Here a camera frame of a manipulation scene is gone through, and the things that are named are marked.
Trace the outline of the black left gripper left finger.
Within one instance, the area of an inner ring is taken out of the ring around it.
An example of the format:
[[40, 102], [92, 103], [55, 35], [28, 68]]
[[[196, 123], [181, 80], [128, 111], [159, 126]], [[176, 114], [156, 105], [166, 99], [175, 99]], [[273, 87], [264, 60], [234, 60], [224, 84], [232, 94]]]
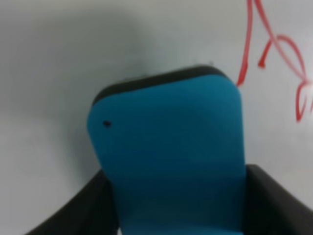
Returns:
[[116, 235], [118, 229], [112, 187], [99, 171], [66, 205], [28, 234]]

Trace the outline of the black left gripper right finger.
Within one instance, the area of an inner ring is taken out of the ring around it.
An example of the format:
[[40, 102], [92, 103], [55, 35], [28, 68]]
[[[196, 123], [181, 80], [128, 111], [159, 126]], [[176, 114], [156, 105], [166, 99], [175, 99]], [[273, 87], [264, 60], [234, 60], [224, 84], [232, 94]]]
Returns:
[[259, 166], [246, 166], [245, 235], [311, 235], [313, 211]]

